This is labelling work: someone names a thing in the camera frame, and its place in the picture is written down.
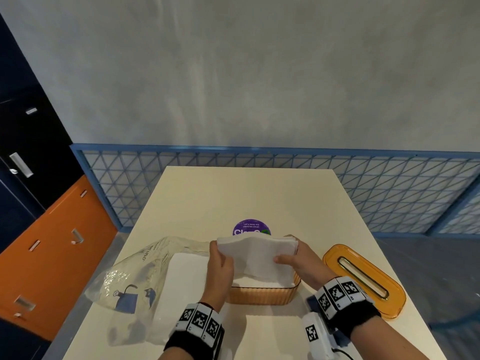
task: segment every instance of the amber plastic container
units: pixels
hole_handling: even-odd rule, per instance
[[[402,286],[346,245],[333,245],[323,262],[339,276],[349,276],[375,301],[384,319],[396,318],[407,296]]]
[[[291,288],[250,288],[233,286],[226,301],[232,304],[256,304],[283,306],[292,301],[299,288],[301,279],[295,273]]]

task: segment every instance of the white tissue stack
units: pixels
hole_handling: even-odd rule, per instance
[[[261,232],[244,232],[217,239],[218,250],[233,257],[235,277],[251,276],[264,282],[280,284],[288,288],[293,282],[293,269],[289,265],[276,264],[277,255],[294,255],[298,242],[293,237],[272,237]]]

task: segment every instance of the black cable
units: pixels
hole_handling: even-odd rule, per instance
[[[342,354],[346,355],[350,360],[353,360],[353,357],[351,357],[349,354],[347,354],[345,351],[340,350],[339,348],[332,348],[333,352],[341,352]]]

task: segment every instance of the wristband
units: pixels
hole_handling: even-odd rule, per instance
[[[315,298],[327,321],[349,339],[356,326],[380,316],[374,301],[349,276],[330,280],[315,293]]]
[[[164,350],[178,347],[194,360],[212,360],[218,357],[224,332],[220,315],[210,305],[191,303],[172,329]]]

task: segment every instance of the person's left hand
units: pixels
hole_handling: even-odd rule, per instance
[[[219,313],[233,283],[233,259],[219,252],[216,241],[210,242],[205,290],[200,302],[208,303]]]

